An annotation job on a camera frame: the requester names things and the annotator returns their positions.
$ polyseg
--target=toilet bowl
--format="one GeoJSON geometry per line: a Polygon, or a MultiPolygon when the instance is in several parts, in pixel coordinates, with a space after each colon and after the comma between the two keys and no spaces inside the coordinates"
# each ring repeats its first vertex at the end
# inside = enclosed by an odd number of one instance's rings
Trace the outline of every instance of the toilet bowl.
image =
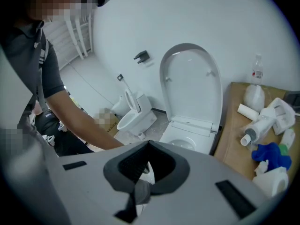
{"type": "Polygon", "coordinates": [[[121,117],[124,117],[126,113],[130,111],[130,108],[124,96],[119,96],[118,102],[111,108],[111,111],[121,117]]]}
{"type": "Polygon", "coordinates": [[[117,125],[119,131],[129,131],[135,136],[145,132],[156,120],[151,111],[151,104],[145,94],[138,92],[135,96],[129,89],[125,90],[125,98],[130,111],[121,119],[117,125]]]}
{"type": "Polygon", "coordinates": [[[164,55],[160,83],[168,120],[160,142],[209,154],[218,132],[223,93],[212,56],[195,44],[179,44],[164,55]]]}

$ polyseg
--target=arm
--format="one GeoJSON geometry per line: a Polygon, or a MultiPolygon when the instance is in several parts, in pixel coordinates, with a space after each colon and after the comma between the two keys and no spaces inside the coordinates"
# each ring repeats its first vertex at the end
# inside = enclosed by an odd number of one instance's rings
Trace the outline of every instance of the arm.
{"type": "Polygon", "coordinates": [[[46,101],[59,120],[88,143],[105,150],[123,146],[98,124],[95,124],[93,118],[79,109],[65,90],[53,94],[46,101]]]}
{"type": "Polygon", "coordinates": [[[48,57],[42,65],[42,82],[47,104],[70,131],[102,149],[123,145],[95,124],[94,120],[80,110],[69,97],[61,81],[57,57],[51,43],[48,57]]]}

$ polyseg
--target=gray t-shirt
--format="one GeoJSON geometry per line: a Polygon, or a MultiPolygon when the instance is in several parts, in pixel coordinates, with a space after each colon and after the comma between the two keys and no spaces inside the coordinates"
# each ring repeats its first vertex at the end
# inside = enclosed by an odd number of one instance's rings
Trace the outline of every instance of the gray t-shirt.
{"type": "MultiPolygon", "coordinates": [[[[45,35],[41,30],[43,25],[44,22],[37,22],[21,28],[12,27],[7,31],[6,39],[2,45],[11,66],[33,94],[28,105],[24,108],[23,116],[30,115],[35,106],[39,59],[41,49],[45,49],[42,46],[46,43],[45,35]]],[[[64,90],[57,57],[50,42],[47,59],[41,67],[44,97],[48,98],[64,90]]]]}

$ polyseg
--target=baseboard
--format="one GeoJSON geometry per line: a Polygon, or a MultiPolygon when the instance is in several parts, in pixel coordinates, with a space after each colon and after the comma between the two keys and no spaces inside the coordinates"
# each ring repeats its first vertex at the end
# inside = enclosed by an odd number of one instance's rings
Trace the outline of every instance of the baseboard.
{"type": "Polygon", "coordinates": [[[164,111],[164,110],[160,110],[160,109],[157,109],[157,108],[152,108],[151,110],[152,110],[152,111],[159,112],[159,113],[164,113],[164,114],[167,114],[167,112],[166,112],[166,111],[164,111]]]}

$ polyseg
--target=toilet lid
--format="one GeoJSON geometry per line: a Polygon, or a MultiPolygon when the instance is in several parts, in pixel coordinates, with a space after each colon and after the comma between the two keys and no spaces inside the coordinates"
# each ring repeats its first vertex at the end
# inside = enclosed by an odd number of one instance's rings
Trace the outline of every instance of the toilet lid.
{"type": "Polygon", "coordinates": [[[136,97],[132,94],[130,89],[125,90],[125,98],[131,110],[135,110],[137,113],[140,111],[140,106],[136,100],[136,97]]]}
{"type": "Polygon", "coordinates": [[[186,120],[195,126],[200,120],[219,127],[223,103],[220,72],[206,50],[195,44],[171,48],[161,61],[160,82],[169,120],[186,120]]]}

